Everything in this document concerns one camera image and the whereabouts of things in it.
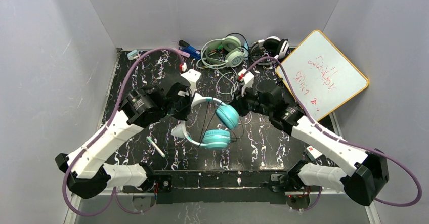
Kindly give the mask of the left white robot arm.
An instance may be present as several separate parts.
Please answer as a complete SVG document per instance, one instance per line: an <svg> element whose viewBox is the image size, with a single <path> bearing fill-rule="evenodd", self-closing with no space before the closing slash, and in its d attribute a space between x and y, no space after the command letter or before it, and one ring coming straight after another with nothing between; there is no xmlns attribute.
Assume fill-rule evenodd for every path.
<svg viewBox="0 0 429 224"><path fill-rule="evenodd" d="M55 162L65 174L65 186L83 199L105 188L134 186L149 188L156 177L146 163L111 165L107 159L126 141L149 125L172 116L184 120L200 79L187 72L162 84L146 85L129 91L112 117L88 141L72 153L60 153Z"/></svg>

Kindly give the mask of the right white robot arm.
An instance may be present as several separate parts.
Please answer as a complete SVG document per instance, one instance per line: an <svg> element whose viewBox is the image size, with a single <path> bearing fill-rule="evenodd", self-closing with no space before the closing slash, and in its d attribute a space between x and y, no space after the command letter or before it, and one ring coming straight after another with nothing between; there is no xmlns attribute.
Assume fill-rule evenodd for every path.
<svg viewBox="0 0 429 224"><path fill-rule="evenodd" d="M314 147L337 166L320 166L300 160L285 175L274 181L277 189L298 190L320 186L345 192L362 206L369 206L389 180L387 160L376 153L341 143L341 138L313 123L292 97L285 98L274 82L263 81L261 91L246 88L235 92L229 105L240 116L249 112L265 115L276 129Z"/></svg>

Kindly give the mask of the mint green gaming headphones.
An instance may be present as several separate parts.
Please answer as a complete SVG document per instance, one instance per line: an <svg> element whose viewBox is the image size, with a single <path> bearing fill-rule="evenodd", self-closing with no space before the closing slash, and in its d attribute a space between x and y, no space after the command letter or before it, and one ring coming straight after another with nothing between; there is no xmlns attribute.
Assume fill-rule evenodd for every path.
<svg viewBox="0 0 429 224"><path fill-rule="evenodd" d="M202 47L196 67L214 70L219 76L215 85L216 93L232 96L233 91L238 88L238 83L233 82L228 76L237 75L235 68L245 62L248 57L248 48L241 43L241 40L233 35L227 35L223 38L210 40ZM231 89L228 92L223 92L218 87L222 79L226 79L231 84Z"/></svg>

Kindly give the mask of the teal cat ear headphones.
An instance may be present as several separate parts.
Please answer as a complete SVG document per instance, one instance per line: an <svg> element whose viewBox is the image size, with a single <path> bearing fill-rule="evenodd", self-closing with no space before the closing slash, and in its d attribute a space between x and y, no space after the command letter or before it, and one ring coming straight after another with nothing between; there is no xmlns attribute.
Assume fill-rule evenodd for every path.
<svg viewBox="0 0 429 224"><path fill-rule="evenodd" d="M231 105L215 97L202 96L197 93L191 103L191 108L202 103L211 103L214 106L213 116L201 137L193 139L188 132L186 121L180 120L178 125L171 130L171 135L182 138L196 147L209 150L222 150L232 142L232 131L239 126L239 114Z"/></svg>

